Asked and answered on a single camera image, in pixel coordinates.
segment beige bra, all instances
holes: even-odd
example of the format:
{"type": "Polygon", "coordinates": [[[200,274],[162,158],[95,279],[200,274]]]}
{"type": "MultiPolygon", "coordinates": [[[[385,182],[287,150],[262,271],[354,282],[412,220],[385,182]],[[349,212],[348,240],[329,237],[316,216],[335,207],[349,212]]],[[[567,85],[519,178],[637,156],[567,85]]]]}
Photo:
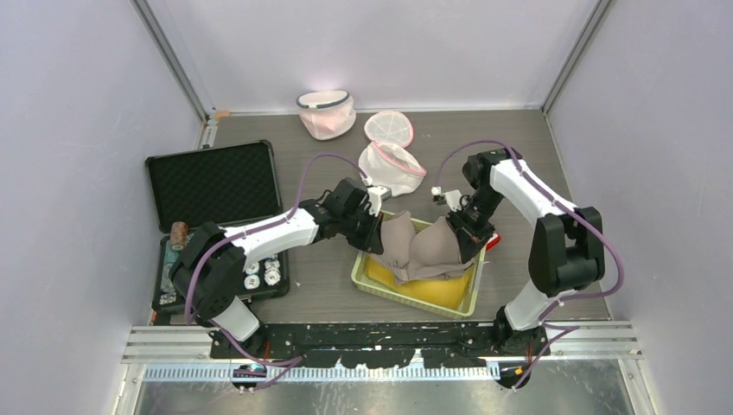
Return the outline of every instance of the beige bra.
{"type": "Polygon", "coordinates": [[[403,284],[418,279],[459,278],[473,264],[461,264],[458,242],[445,217],[422,232],[415,232],[410,212],[395,214],[382,224],[385,251],[372,258],[403,284]]]}

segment gray tabletop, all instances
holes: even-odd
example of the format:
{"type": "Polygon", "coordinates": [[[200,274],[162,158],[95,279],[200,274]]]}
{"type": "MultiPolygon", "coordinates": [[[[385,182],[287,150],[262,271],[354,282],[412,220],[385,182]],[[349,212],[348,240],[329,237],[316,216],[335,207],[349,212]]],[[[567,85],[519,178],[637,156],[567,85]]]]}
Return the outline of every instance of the gray tabletop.
{"type": "MultiPolygon", "coordinates": [[[[215,146],[242,144],[266,139],[275,151],[275,164],[284,206],[295,203],[297,185],[305,163],[323,151],[338,152],[353,160],[369,141],[363,126],[371,114],[357,115],[354,127],[329,141],[311,138],[296,115],[238,116],[222,118],[215,146]]],[[[483,138],[505,141],[527,160],[532,171],[556,192],[570,198],[550,132],[539,111],[501,112],[409,112],[415,138],[408,151],[427,169],[418,190],[386,202],[385,210],[410,210],[414,218],[434,221],[445,207],[430,201],[430,187],[443,158],[457,146],[483,138]]],[[[472,189],[461,173],[466,157],[490,146],[475,146],[457,154],[443,171],[444,190],[472,189]]],[[[353,168],[335,159],[320,159],[311,168],[303,198],[316,198],[334,188],[346,176],[356,177],[353,168]]],[[[501,203],[492,223],[502,239],[487,252],[475,313],[477,320],[494,318],[496,310],[511,301],[528,280],[527,258],[532,228],[511,203],[501,203]]],[[[253,306],[266,322],[388,322],[439,321],[446,317],[376,297],[357,290],[350,275],[357,252],[342,237],[290,250],[290,293],[253,306]]],[[[551,319],[607,318],[603,300],[581,300],[558,308],[551,319]]]]}

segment gray wall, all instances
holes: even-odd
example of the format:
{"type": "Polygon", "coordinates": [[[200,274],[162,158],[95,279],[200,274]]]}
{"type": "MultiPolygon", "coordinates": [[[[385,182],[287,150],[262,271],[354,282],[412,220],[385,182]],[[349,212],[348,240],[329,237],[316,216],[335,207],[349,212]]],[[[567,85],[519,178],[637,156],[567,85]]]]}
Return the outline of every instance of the gray wall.
{"type": "Polygon", "coordinates": [[[551,112],[571,193],[625,259],[610,305],[664,413],[733,404],[731,17],[724,0],[616,2],[551,112]]]}
{"type": "Polygon", "coordinates": [[[197,92],[220,110],[539,107],[596,0],[155,0],[197,92]]]}
{"type": "Polygon", "coordinates": [[[104,413],[150,309],[143,160],[201,129],[125,0],[3,2],[0,73],[0,413],[104,413]]]}

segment white mesh laundry bag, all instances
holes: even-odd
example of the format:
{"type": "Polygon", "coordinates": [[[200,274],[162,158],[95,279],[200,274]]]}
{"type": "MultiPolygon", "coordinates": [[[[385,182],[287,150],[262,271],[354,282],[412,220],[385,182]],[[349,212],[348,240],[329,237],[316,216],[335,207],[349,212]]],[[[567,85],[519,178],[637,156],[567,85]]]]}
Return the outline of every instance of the white mesh laundry bag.
{"type": "Polygon", "coordinates": [[[387,186],[392,196],[412,193],[427,172],[407,150],[393,143],[372,141],[359,156],[359,167],[373,184],[387,186]]]}
{"type": "Polygon", "coordinates": [[[301,121],[316,140],[339,137],[354,125],[354,99],[346,91],[306,93],[298,97],[301,121]]]}
{"type": "Polygon", "coordinates": [[[393,143],[402,148],[412,143],[412,123],[402,112],[382,111],[372,115],[364,124],[364,132],[372,141],[393,143]]]}

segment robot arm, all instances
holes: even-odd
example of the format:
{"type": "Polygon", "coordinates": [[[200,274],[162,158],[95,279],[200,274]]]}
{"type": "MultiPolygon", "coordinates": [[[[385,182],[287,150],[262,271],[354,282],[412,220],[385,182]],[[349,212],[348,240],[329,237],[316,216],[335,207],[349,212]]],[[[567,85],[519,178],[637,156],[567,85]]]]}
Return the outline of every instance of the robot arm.
{"type": "Polygon", "coordinates": [[[475,189],[473,195],[461,196],[457,190],[441,195],[439,188],[433,189],[434,200],[445,201],[450,207],[447,220],[456,233],[463,260],[473,258],[493,233],[489,219],[504,198],[534,229],[528,261],[531,280],[497,313],[494,339],[498,347],[517,334],[537,328],[542,323],[542,312],[550,304],[584,289],[602,278],[605,271],[601,242],[555,203],[573,209],[601,231],[598,211],[592,207],[578,208],[560,197],[527,168],[524,160],[519,160],[519,166],[543,192],[522,176],[506,150],[468,158],[462,172],[475,189]],[[548,195],[556,202],[548,200],[548,195]]]}
{"type": "Polygon", "coordinates": [[[347,178],[333,192],[300,202],[294,212],[242,227],[221,228],[213,222],[205,223],[196,230],[169,275],[175,288],[187,295],[196,266],[205,252],[219,244],[193,282],[192,304],[202,321],[213,320],[237,340],[246,340],[259,327],[259,320],[234,295],[242,284],[244,269],[273,253],[310,245],[339,233],[361,251],[382,253],[383,215],[379,209],[390,195],[389,188],[365,188],[347,178]]]}

